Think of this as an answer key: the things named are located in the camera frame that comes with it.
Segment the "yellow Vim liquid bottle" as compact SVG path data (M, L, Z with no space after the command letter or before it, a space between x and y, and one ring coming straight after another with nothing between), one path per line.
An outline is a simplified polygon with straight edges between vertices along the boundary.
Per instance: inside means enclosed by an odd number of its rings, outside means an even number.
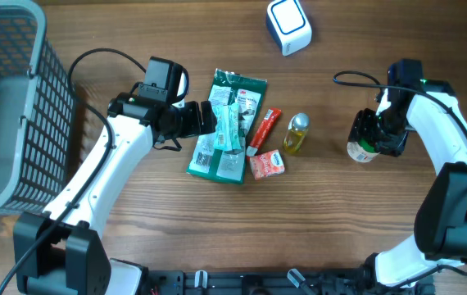
M286 152L295 153L300 149L310 124L310 118L306 113L298 113L290 120L283 140L283 149Z

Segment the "green 3M gloves packet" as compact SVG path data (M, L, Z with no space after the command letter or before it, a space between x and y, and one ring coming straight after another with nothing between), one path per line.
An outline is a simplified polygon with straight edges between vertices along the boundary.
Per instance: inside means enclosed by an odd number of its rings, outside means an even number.
M214 148L215 133L198 137L187 172L215 181L240 184L246 165L246 137L257 118L266 91L264 79L253 79L217 69L208 101L212 107L239 105L240 150L224 152Z

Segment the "light green wipes pack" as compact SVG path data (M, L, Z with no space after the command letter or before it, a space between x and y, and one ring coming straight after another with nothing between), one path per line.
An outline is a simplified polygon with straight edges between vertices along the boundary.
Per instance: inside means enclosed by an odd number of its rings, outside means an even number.
M231 152L241 149L239 139L239 105L234 102L230 105L212 107L216 118L214 148Z

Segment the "green lid jar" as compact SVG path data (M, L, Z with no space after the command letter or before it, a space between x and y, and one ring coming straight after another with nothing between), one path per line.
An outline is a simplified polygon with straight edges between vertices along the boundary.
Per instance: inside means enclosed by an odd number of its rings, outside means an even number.
M349 141L347 143L347 153L352 160L359 163L368 163L379 154L364 139Z

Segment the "red toothpaste tube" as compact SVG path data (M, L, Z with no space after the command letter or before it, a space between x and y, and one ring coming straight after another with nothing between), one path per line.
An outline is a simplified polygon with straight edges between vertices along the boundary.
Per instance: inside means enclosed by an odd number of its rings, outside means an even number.
M263 121L247 147L247 157L254 157L257 154L281 114L282 111L278 108L270 108L266 112Z

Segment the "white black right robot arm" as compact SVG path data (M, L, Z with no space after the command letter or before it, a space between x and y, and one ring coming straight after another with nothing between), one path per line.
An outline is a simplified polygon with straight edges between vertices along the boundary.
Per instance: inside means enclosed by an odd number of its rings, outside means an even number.
M467 277L467 123L450 86L416 79L408 86L369 84L379 108L359 111L347 150L354 161L395 154L410 131L422 139L436 178L419 208L413 234L368 261L372 284L405 290L442 270Z

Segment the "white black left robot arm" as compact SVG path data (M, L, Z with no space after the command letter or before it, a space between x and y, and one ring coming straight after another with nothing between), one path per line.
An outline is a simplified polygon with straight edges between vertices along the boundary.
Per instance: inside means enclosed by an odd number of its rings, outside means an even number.
M107 124L74 177L42 213L20 215L14 230L16 284L23 294L141 294L145 266L111 259L102 245L107 219L137 164L164 140L211 134L208 101L175 104L120 93Z

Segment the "red tissue pack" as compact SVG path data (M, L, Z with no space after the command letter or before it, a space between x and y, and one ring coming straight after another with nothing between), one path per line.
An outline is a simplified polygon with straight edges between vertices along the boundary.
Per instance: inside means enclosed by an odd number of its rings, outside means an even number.
M256 180L280 175L285 172L284 162L279 150L250 157L249 164Z

